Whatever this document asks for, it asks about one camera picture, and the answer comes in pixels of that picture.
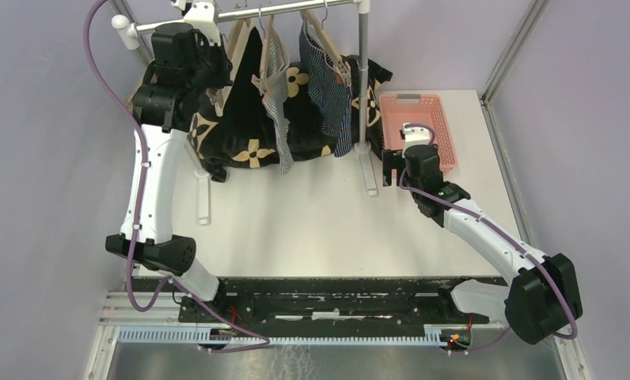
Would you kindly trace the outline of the beige clip hanger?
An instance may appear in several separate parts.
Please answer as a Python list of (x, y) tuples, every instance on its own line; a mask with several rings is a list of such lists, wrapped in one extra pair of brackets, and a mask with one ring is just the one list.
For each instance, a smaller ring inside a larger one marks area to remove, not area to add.
[(223, 89), (209, 89), (207, 91), (207, 96), (210, 98), (210, 102), (217, 117), (223, 116), (224, 107), (230, 95), (230, 91), (239, 79), (238, 71), (242, 58), (245, 54), (250, 32), (254, 28), (255, 24), (251, 19), (244, 19), (235, 21), (232, 29), (230, 30), (230, 34), (226, 40), (226, 57), (232, 63), (232, 70), (230, 71), (232, 84), (224, 87)]

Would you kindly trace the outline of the black underwear cream waistband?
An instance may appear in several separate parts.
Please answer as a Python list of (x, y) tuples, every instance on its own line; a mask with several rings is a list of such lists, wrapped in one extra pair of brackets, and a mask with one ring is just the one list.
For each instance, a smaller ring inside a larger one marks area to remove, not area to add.
[(259, 75), (262, 49), (258, 30), (251, 28), (222, 115), (204, 108), (196, 115), (192, 142), (213, 181), (226, 182), (228, 168), (259, 169), (279, 163), (273, 120), (252, 83)]

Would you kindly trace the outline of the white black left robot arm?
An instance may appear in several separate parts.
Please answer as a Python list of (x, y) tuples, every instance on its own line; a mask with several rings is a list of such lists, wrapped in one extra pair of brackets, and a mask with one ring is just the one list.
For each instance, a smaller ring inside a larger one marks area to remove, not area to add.
[(154, 60), (132, 97), (136, 156), (126, 217), (118, 234), (105, 239), (108, 252), (127, 262), (172, 276), (200, 298), (198, 311), (221, 321), (228, 300), (220, 281), (195, 258), (192, 237), (173, 233), (177, 168), (188, 145), (199, 98), (230, 83), (231, 63), (223, 48), (184, 22), (159, 25), (151, 36)]

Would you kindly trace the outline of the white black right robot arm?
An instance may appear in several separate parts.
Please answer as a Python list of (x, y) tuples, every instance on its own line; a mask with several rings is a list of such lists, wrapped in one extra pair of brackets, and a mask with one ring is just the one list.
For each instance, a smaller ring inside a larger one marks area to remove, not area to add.
[(410, 193), (419, 212), (472, 247), (503, 285), (459, 279), (436, 302), (447, 322), (478, 314), (505, 324), (527, 344), (574, 340), (583, 304), (573, 262), (545, 254), (503, 229), (461, 186), (444, 180), (435, 144), (383, 150), (383, 184)]

